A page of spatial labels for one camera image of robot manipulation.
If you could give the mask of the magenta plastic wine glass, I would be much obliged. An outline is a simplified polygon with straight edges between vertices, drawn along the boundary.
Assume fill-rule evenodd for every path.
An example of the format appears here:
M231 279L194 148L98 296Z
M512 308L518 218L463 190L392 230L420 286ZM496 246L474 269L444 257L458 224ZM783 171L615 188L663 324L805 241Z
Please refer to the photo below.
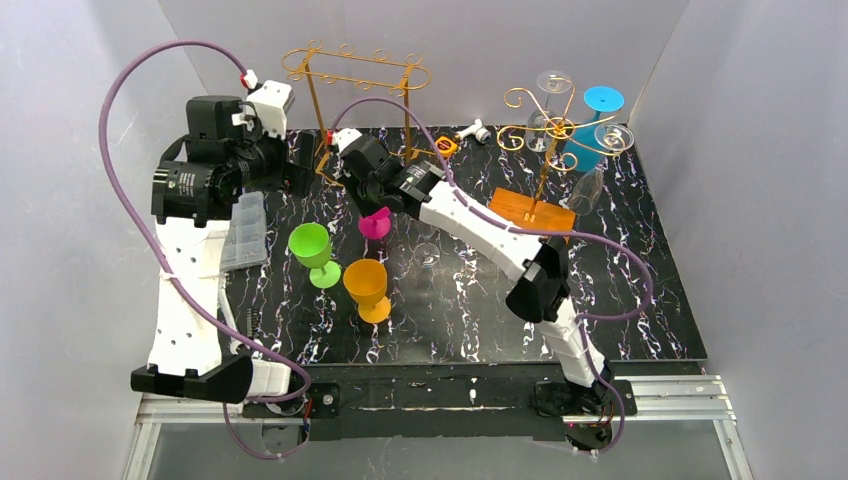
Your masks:
M360 233L369 240L380 240L391 230L391 210L382 207L377 212L361 217L358 220Z

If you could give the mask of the green plastic wine glass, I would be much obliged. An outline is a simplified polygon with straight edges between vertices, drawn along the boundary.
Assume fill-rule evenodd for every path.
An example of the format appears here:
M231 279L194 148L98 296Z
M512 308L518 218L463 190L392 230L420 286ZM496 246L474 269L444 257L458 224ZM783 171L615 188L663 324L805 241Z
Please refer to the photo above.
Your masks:
M332 259L332 242L326 227L319 223L303 223L288 238L288 248L300 264L309 269L310 283L327 289L338 283L342 269Z

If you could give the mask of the clear wine glass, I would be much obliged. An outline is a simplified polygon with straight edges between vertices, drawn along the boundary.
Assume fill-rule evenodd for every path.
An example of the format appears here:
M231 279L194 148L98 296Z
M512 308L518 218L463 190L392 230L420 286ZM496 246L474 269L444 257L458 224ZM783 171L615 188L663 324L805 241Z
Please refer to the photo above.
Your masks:
M441 250L435 243L437 228L431 225L422 224L419 227L420 242L413 249L412 255L414 262L421 268L434 267L441 258Z
M595 210L603 186L605 163L619 157L634 144L634 134L626 126L615 123L599 124L588 143L584 143L596 160L575 184L567 207L578 216L587 216Z
M573 88L568 75L559 70L546 70L536 79L537 87L542 92L542 99L537 108L528 118L524 134L525 146L532 152L545 152L553 138L545 131L547 118L559 115L557 109L562 99L567 100Z

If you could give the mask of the orange plastic wine glass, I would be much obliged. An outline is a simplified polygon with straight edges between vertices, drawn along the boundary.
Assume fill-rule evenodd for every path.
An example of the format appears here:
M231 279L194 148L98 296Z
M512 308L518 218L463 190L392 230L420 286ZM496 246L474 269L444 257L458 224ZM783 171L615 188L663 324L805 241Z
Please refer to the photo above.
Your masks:
M381 262L360 259L351 263L344 271L343 285L363 321L379 324L389 317L391 303L387 296L388 274Z

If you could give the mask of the blue plastic wine glass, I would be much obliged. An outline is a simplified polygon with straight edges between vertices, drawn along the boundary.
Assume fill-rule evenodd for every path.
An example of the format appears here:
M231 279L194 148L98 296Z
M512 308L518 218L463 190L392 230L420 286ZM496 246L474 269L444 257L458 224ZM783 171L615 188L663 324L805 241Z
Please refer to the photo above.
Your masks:
M587 89L583 100L594 111L594 116L588 121L589 126L577 128L563 149L565 166L579 173L591 171L600 162L603 147L596 140L595 131L603 120L608 121L625 103L618 90L603 85Z

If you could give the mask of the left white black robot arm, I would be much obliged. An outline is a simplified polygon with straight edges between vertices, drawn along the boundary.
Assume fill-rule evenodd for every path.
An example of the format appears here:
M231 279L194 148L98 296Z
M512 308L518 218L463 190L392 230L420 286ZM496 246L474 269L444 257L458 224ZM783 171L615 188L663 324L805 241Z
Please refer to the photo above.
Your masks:
M160 158L152 179L154 244L160 270L157 324L147 363L132 390L221 403L290 398L290 366L226 353L217 318L226 238L244 188L307 195L315 137L288 158L291 97L254 92L246 99L204 95L186 103L187 134Z

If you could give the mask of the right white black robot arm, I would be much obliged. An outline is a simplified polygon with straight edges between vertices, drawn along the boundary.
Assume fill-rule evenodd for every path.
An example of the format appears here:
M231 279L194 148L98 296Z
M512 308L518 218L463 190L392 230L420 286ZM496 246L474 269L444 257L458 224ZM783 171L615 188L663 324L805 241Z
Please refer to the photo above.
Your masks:
M444 231L488 258L513 283L505 300L508 309L538 326L566 381L586 388L595 383L605 358L578 331L564 238L514 232L511 222L451 186L438 166L426 160L406 165L376 138L356 129L334 132L332 144L341 161L337 180L362 215L386 207Z

